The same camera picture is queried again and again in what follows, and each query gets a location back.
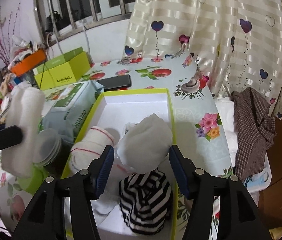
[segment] brown checkered cloth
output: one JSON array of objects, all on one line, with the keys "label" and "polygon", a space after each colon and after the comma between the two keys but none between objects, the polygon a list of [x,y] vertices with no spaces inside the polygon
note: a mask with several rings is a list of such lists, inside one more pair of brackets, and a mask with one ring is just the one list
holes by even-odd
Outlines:
[{"label": "brown checkered cloth", "polygon": [[235,174],[244,181],[264,168],[265,151],[273,145],[275,118],[270,104],[253,88],[233,92],[234,119],[238,130]]}]

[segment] orange box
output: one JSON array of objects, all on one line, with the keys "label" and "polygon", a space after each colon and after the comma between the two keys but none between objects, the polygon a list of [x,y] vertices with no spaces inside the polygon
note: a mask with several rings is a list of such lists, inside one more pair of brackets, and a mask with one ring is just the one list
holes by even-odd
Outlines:
[{"label": "orange box", "polygon": [[43,49],[39,49],[37,52],[34,52],[32,55],[26,57],[20,63],[16,64],[11,71],[16,76],[21,76],[29,70],[33,69],[46,59],[46,55]]}]

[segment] floral tablecloth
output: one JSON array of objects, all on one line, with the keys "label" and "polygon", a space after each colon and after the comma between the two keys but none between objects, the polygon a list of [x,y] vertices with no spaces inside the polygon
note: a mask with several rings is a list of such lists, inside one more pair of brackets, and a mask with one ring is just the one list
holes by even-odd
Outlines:
[{"label": "floral tablecloth", "polygon": [[[185,157],[191,158],[196,167],[203,168],[211,175],[228,177],[232,174],[225,133],[213,97],[206,86],[207,77],[201,74],[196,60],[189,52],[167,55],[164,59],[139,57],[127,62],[119,60],[98,63],[82,80],[98,80],[126,74],[131,76],[130,89],[169,89],[177,145]],[[49,111],[63,90],[64,87],[59,87],[45,91],[43,115]],[[16,227],[31,197],[21,190],[17,178],[0,169],[0,216],[11,231]],[[178,201],[175,239],[179,240],[183,236],[189,212],[181,193]],[[212,219],[213,239],[216,239],[217,224],[216,215]]]}]

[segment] black phone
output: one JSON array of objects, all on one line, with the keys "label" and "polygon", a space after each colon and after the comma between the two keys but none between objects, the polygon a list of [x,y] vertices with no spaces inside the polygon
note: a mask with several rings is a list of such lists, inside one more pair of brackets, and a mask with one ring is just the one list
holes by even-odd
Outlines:
[{"label": "black phone", "polygon": [[129,88],[132,85],[130,75],[116,76],[96,80],[104,86],[104,91],[118,90],[120,88]]}]

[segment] curtain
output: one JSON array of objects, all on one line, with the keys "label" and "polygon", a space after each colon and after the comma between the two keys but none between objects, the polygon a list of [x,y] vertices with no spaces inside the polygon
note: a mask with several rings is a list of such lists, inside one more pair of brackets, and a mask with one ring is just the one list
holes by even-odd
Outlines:
[{"label": "curtain", "polygon": [[186,48],[214,98],[252,87],[282,118],[282,0],[136,0],[122,61]]}]

